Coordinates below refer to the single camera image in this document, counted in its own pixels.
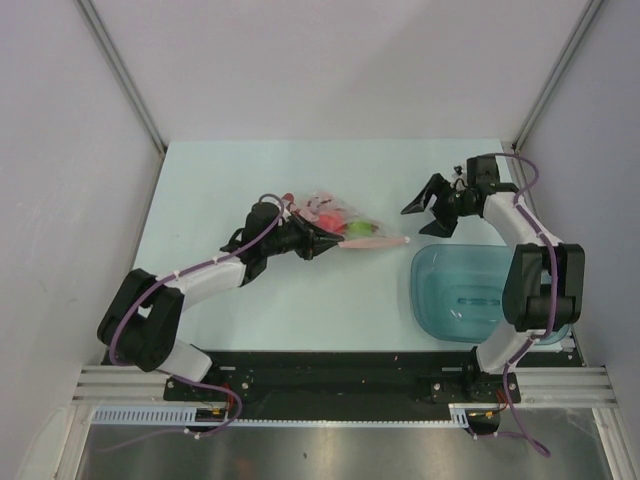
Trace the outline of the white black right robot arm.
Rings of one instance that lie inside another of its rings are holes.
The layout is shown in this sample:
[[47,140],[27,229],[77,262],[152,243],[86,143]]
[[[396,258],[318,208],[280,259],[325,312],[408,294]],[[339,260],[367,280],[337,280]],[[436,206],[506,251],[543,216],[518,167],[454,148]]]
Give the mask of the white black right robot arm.
[[421,213],[429,203],[434,219],[421,234],[450,238],[461,217],[478,216],[512,251],[502,294],[504,321],[475,349],[477,367],[461,376],[463,393],[484,401],[497,389],[495,374],[511,371],[532,346],[579,320],[586,254],[552,234],[513,183],[475,179],[459,187],[434,174],[401,213]]

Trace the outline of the red fake food ball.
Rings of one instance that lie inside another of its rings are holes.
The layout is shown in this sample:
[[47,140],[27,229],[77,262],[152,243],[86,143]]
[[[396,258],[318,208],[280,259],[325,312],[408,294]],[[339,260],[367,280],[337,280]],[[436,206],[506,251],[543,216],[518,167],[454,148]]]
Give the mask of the red fake food ball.
[[341,234],[345,229],[345,219],[338,211],[328,211],[320,213],[316,225],[330,233]]

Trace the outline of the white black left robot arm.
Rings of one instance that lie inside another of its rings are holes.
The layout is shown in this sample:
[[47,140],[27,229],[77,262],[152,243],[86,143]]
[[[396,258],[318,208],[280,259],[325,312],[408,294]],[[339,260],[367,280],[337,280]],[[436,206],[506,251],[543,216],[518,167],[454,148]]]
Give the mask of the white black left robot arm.
[[210,259],[164,277],[141,268],[130,271],[99,324],[97,337],[108,348],[111,365],[165,373],[186,382],[197,398],[210,399],[220,390],[221,376],[211,369],[209,354],[178,339],[183,313],[216,294],[251,283],[272,256],[293,252],[312,260],[343,240],[267,194]]

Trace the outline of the clear zip top bag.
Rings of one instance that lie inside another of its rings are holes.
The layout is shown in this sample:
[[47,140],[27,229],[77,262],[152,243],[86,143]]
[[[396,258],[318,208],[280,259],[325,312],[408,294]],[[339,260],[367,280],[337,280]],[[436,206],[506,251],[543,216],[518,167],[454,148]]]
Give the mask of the clear zip top bag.
[[[343,249],[380,249],[403,246],[410,243],[408,236],[391,230],[380,220],[376,220],[339,197],[326,191],[314,191],[312,193],[285,193],[283,201],[291,213],[296,213],[303,219],[316,225],[318,215],[328,211],[340,212],[346,222],[344,232],[339,234],[345,237],[340,243]],[[346,234],[347,224],[356,220],[370,222],[374,226],[374,233],[369,237],[352,238]]]

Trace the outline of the green fake food ball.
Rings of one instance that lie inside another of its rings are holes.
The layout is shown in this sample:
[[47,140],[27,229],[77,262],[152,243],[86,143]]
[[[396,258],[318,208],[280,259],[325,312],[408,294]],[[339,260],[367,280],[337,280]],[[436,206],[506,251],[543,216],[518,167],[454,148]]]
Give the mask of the green fake food ball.
[[352,238],[369,237],[374,233],[374,226],[364,220],[356,220],[347,224],[346,234]]

